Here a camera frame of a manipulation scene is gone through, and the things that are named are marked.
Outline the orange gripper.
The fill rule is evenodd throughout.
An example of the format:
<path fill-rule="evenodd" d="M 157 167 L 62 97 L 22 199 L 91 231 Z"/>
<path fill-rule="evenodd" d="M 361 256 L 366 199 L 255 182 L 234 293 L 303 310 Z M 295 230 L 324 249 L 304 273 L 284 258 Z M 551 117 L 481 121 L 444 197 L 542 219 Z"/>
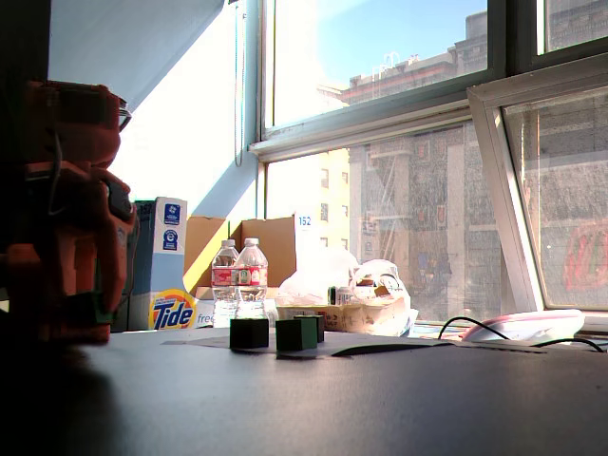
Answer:
<path fill-rule="evenodd" d="M 25 167 L 27 208 L 49 227 L 95 237 L 104 313 L 113 313 L 127 276 L 127 242 L 136 225 L 130 187 L 108 170 L 74 163 Z M 96 343 L 90 299 L 94 259 L 68 237 L 9 246 L 9 334 L 23 343 Z"/>

